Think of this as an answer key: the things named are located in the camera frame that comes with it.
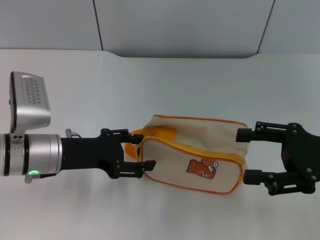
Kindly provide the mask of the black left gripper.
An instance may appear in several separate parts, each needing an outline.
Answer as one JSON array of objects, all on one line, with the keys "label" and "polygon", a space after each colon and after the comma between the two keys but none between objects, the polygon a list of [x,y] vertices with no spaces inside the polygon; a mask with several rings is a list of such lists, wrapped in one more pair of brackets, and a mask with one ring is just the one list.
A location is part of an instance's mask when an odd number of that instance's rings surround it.
[{"label": "black left gripper", "polygon": [[131,133],[128,129],[107,128],[101,129],[100,135],[93,138],[62,138],[60,169],[99,169],[106,172],[111,179],[142,178],[145,172],[153,171],[156,161],[124,161],[122,143],[138,145],[143,138],[143,134]]}]

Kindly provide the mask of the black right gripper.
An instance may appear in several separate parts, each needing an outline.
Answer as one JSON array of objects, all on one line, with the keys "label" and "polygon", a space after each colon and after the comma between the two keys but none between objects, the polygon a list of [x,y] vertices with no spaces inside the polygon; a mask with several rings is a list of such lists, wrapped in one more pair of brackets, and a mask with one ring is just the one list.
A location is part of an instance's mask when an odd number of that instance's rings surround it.
[{"label": "black right gripper", "polygon": [[270,196],[312,194],[320,181],[320,137],[307,132],[298,123],[277,124],[257,121],[255,128],[239,128],[236,142],[264,141],[280,143],[281,159],[286,172],[246,169],[245,185],[263,184]]}]

